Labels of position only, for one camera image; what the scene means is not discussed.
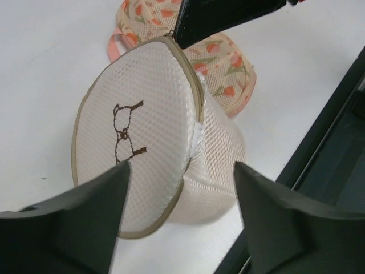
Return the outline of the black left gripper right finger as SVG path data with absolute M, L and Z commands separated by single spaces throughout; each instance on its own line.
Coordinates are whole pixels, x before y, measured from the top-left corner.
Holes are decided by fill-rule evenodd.
M 234 179 L 254 273 L 364 273 L 364 214 L 313 200 L 242 162 Z

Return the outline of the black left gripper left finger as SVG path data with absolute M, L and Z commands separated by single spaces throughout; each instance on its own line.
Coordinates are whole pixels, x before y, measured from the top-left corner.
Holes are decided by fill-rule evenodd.
M 18 212 L 1 212 L 1 273 L 109 273 L 131 166 Z

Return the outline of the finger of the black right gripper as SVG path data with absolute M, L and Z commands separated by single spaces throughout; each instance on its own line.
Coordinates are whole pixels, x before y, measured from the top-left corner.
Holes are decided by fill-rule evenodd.
M 182 1 L 173 37 L 186 49 L 234 26 L 273 13 L 299 0 L 190 0 Z

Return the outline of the white mesh laundry bag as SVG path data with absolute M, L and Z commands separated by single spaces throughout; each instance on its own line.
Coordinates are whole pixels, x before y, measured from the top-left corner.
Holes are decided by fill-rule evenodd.
M 108 65 L 82 99 L 71 166 L 79 186 L 128 161 L 119 236 L 146 237 L 166 221 L 200 225 L 236 202 L 234 165 L 244 140 L 169 34 Z

